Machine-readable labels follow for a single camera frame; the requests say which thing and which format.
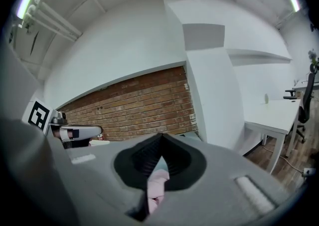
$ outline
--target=fluorescent light tube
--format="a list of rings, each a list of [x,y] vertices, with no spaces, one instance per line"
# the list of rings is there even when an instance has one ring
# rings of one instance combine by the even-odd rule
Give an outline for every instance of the fluorescent light tube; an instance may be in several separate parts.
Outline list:
[[[23,19],[24,14],[25,14],[25,12],[26,12],[28,6],[29,6],[30,1],[31,1],[31,0],[22,0],[22,1],[21,1],[20,6],[19,6],[19,9],[18,9],[18,11],[17,11],[17,13],[16,13],[16,15],[17,15],[19,18]]]
[[[291,2],[293,4],[295,12],[299,11],[300,10],[300,6],[299,6],[298,1],[297,0],[291,0]]]

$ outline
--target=pink object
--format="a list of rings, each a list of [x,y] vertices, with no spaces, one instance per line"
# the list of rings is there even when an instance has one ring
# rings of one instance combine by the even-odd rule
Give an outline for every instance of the pink object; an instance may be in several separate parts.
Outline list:
[[[152,214],[164,199],[164,184],[169,180],[169,173],[163,169],[153,172],[148,181],[149,211]]]

